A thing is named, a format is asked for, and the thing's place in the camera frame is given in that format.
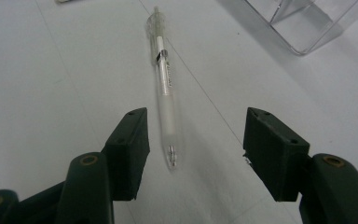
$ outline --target white tabletop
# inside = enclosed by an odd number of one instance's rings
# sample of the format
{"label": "white tabletop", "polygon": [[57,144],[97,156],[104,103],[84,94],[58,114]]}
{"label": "white tabletop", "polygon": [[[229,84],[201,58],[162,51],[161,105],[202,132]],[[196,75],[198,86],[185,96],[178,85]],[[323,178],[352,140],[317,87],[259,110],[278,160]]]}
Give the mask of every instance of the white tabletop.
{"label": "white tabletop", "polygon": [[[181,131],[180,168],[160,146],[145,22],[166,14]],[[358,169],[358,21],[305,57],[241,0],[0,1],[0,189],[21,200],[100,151],[119,121],[147,107],[151,152],[138,199],[117,223],[301,223],[275,203],[241,149],[246,108],[267,110]]]}

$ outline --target white table surface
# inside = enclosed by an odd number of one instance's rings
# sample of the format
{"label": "white table surface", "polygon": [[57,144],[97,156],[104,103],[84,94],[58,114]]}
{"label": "white table surface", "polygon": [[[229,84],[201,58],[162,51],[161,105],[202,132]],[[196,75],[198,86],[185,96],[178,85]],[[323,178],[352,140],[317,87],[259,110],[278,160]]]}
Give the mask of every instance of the white table surface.
{"label": "white table surface", "polygon": [[[160,146],[156,75],[145,22],[168,23],[180,165]],[[0,189],[21,200],[100,151],[128,111],[148,109],[151,153],[138,199],[117,223],[301,223],[244,159],[246,108],[273,113],[358,169],[358,21],[305,57],[293,55],[241,0],[0,1]]]}

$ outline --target transparent acrylic box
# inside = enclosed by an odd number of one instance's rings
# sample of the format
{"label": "transparent acrylic box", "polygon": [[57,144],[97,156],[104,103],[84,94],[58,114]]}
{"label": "transparent acrylic box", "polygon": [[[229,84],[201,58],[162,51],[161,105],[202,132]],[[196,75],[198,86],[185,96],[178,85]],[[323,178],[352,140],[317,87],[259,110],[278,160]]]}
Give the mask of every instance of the transparent acrylic box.
{"label": "transparent acrylic box", "polygon": [[341,35],[358,19],[358,0],[245,0],[296,54]]}

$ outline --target clear plastic container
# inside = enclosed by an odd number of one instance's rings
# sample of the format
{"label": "clear plastic container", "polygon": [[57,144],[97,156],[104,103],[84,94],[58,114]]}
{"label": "clear plastic container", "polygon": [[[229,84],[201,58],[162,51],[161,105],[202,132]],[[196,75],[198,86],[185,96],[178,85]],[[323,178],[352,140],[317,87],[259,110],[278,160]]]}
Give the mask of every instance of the clear plastic container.
{"label": "clear plastic container", "polygon": [[358,19],[358,0],[245,0],[296,54],[341,35]]}

